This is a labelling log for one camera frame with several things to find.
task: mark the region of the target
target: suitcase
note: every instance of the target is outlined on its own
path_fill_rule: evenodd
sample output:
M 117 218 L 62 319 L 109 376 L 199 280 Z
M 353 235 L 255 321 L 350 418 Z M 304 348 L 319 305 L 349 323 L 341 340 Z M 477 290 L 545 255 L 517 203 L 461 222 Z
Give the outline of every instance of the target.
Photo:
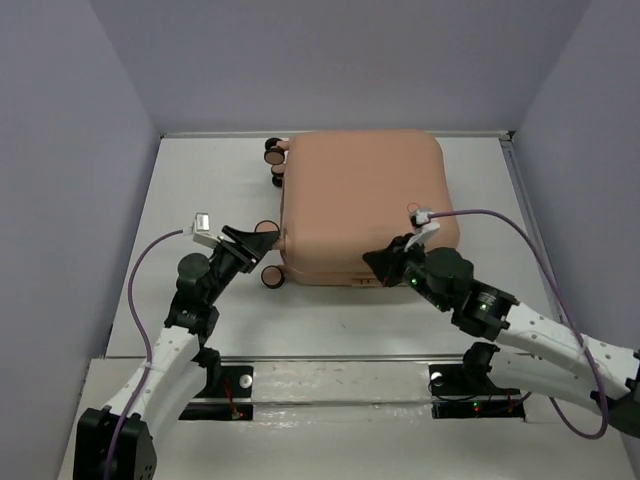
M 261 275 L 269 288 L 285 278 L 304 285 L 380 286 L 362 255 L 410 232 L 408 212 L 452 209 L 442 149 L 420 130 L 270 138 L 264 159 L 273 185 L 282 188 L 279 224 L 263 220 L 255 227 L 280 231 L 274 248 L 282 265 L 269 265 Z M 455 217 L 439 221 L 427 250 L 458 245 Z

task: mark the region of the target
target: purple cable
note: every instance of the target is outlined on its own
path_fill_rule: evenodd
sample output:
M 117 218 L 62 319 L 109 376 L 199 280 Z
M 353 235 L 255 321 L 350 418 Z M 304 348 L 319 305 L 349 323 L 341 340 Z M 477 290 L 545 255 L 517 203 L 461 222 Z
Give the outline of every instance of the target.
M 551 400 L 551 404 L 553 405 L 553 408 L 556 410 L 556 412 L 560 416 L 560 419 L 562 420 L 562 422 L 573 433 L 575 433 L 576 435 L 578 435 L 578 436 L 580 436 L 582 438 L 586 438 L 587 440 L 597 440 L 598 438 L 601 438 L 605 434 L 605 432 L 607 431 L 607 427 L 609 426 L 609 411 L 606 408 L 607 395 L 606 395 L 606 392 L 605 392 L 605 389 L 604 389 L 604 382 L 602 380 L 602 376 L 598 372 L 598 367 L 597 367 L 596 361 L 593 358 L 593 355 L 591 355 L 591 352 L 589 351 L 589 348 L 587 348 L 587 346 L 584 343 L 584 338 L 582 337 L 582 334 L 580 333 L 580 330 L 578 329 L 578 326 L 575 324 L 575 322 L 573 321 L 573 319 L 569 315 L 569 311 L 567 310 L 566 305 L 565 305 L 565 303 L 564 303 L 564 301 L 562 299 L 562 296 L 560 295 L 560 289 L 556 285 L 556 282 L 553 280 L 553 277 L 551 276 L 551 273 L 549 272 L 549 270 L 545 266 L 544 262 L 542 261 L 542 256 L 540 255 L 540 252 L 538 252 L 538 249 L 535 247 L 533 242 L 529 239 L 529 237 L 524 232 L 524 230 L 522 230 L 518 225 L 516 225 L 516 223 L 513 220 L 511 220 L 510 218 L 505 217 L 501 213 L 494 212 L 492 210 L 473 209 L 473 210 L 454 210 L 454 211 L 451 211 L 451 212 L 438 212 L 438 213 L 429 214 L 429 218 L 454 217 L 454 216 L 458 216 L 458 215 L 489 215 L 489 216 L 492 216 L 492 217 L 499 218 L 500 220 L 508 223 L 516 232 L 518 232 L 518 234 L 524 239 L 524 241 L 527 242 L 527 245 L 531 249 L 531 252 L 533 253 L 533 256 L 536 257 L 536 261 L 538 262 L 540 270 L 542 270 L 542 273 L 544 274 L 545 278 L 547 279 L 547 282 L 549 283 L 549 286 L 551 287 L 551 290 L 553 291 L 553 294 L 555 295 L 556 299 L 558 300 L 558 303 L 560 304 L 560 308 L 562 308 L 562 311 L 564 312 L 564 316 L 565 316 L 565 318 L 567 320 L 567 325 L 569 326 L 569 329 L 571 330 L 573 335 L 576 337 L 578 345 L 580 345 L 580 347 L 584 350 L 584 356 L 586 357 L 587 362 L 589 363 L 589 367 L 591 367 L 591 371 L 593 372 L 593 377 L 594 377 L 594 379 L 596 381 L 596 386 L 598 387 L 598 395 L 600 397 L 600 405 L 603 407 L 603 408 L 601 408 L 602 423 L 600 425 L 600 429 L 596 433 L 583 433 L 583 432 L 581 432 L 580 430 L 578 430 L 576 427 L 574 427 L 571 424 L 569 419 L 565 416 L 565 414 L 560 409 L 560 406 L 558 405 L 558 402 L 556 402 L 555 398 L 551 398 L 550 397 L 549 400 Z M 530 394 L 525 395 L 520 400 L 520 403 L 522 403 L 524 400 L 526 400 L 529 395 Z
M 140 321 L 140 317 L 138 317 L 138 312 L 136 311 L 136 307 L 133 304 L 133 281 L 136 278 L 136 273 L 138 272 L 138 268 L 140 268 L 140 264 L 142 263 L 142 260 L 144 260 L 144 257 L 147 256 L 147 254 L 151 251 L 153 247 L 155 247 L 157 244 L 159 244 L 163 240 L 166 240 L 167 238 L 173 237 L 175 235 L 181 235 L 181 234 L 182 234 L 182 230 L 174 230 L 173 232 L 169 232 L 161 236 L 160 238 L 154 240 L 153 242 L 151 242 L 149 246 L 145 248 L 143 252 L 140 254 L 140 256 L 138 257 L 138 260 L 136 260 L 135 265 L 131 269 L 131 275 L 129 275 L 129 283 L 127 284 L 127 300 L 129 301 L 129 310 L 131 310 L 131 316 L 133 317 L 133 321 L 136 322 L 136 327 L 138 327 L 138 331 L 140 332 L 140 336 L 142 337 L 142 341 L 144 342 L 147 365 L 144 368 L 144 371 L 142 372 L 142 376 L 140 377 L 140 381 L 138 382 L 138 385 L 136 386 L 135 390 L 131 394 L 131 398 L 129 399 L 129 401 L 124 407 L 124 410 L 120 414 L 118 423 L 116 423 L 116 428 L 113 431 L 113 436 L 111 437 L 111 442 L 109 443 L 109 451 L 107 452 L 107 463 L 105 464 L 104 477 L 103 477 L 104 480 L 111 479 L 111 464 L 113 462 L 113 456 L 115 455 L 115 452 L 116 452 L 116 444 L 118 442 L 118 436 L 120 435 L 120 431 L 122 430 L 122 426 L 124 425 L 124 422 L 127 419 L 127 415 L 129 414 L 131 407 L 136 402 L 136 400 L 138 399 L 138 396 L 140 395 L 140 392 L 144 388 L 144 384 L 146 383 L 147 377 L 149 376 L 149 372 L 151 371 L 151 363 L 153 362 L 153 350 L 151 349 L 151 341 L 149 340 L 149 335 L 147 335 L 147 332 L 144 330 L 144 326 Z

